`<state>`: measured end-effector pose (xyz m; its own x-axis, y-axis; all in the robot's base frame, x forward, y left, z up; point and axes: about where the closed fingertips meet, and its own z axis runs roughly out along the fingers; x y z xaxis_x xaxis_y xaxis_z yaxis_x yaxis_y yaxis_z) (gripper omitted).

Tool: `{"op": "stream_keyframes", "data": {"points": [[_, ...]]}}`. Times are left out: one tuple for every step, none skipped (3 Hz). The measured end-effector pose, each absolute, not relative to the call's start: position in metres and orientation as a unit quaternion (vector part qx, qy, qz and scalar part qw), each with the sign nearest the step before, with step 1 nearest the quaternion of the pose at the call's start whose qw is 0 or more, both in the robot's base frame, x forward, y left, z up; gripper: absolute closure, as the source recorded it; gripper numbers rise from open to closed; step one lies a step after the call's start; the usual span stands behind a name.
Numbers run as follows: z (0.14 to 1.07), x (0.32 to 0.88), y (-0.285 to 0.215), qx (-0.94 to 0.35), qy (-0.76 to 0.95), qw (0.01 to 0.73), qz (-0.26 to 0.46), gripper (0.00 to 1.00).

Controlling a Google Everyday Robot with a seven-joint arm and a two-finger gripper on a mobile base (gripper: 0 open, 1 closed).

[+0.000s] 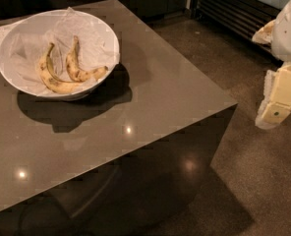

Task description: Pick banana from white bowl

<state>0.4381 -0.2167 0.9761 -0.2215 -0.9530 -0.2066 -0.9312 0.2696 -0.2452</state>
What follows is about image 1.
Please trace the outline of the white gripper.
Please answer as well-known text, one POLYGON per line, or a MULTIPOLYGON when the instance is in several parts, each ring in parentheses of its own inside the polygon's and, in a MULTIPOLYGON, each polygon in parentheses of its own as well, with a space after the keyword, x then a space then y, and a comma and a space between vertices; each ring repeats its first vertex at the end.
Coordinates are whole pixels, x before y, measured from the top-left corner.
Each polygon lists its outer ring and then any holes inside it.
MULTIPOLYGON (((255 32, 252 42, 271 44, 276 58, 291 62, 291 0, 275 20, 255 32)), ((277 127, 291 114, 291 63, 285 63, 276 72, 266 72, 263 96, 255 124, 267 130, 277 127)))

